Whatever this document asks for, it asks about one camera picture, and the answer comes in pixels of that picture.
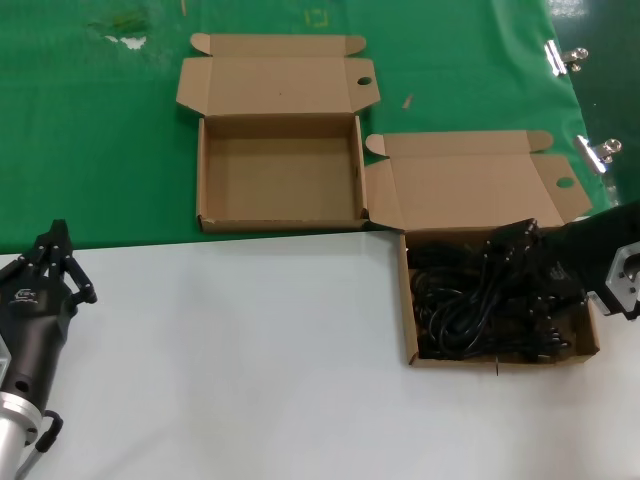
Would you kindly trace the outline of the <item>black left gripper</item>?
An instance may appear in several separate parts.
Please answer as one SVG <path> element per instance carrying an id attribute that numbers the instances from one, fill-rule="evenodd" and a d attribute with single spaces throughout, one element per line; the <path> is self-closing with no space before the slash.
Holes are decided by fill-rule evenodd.
<path id="1" fill-rule="evenodd" d="M 34 406 L 49 400 L 76 306 L 97 302 L 94 285 L 73 251 L 67 223 L 57 219 L 29 250 L 1 269 L 1 337 L 11 354 L 1 390 Z M 63 283 L 65 276 L 75 292 Z"/>

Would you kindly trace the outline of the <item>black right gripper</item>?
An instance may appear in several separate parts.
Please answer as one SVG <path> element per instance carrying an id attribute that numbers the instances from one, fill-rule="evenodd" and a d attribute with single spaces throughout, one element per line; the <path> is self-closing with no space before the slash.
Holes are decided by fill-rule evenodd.
<path id="1" fill-rule="evenodd" d="M 494 229 L 484 247 L 492 267 L 529 269 L 541 237 L 534 218 Z M 563 268 L 587 291 L 602 298 L 635 298 L 639 294 L 639 203 L 620 205 L 595 216 L 547 230 L 544 242 Z M 581 312 L 585 295 L 534 293 L 528 318 L 553 321 Z"/>

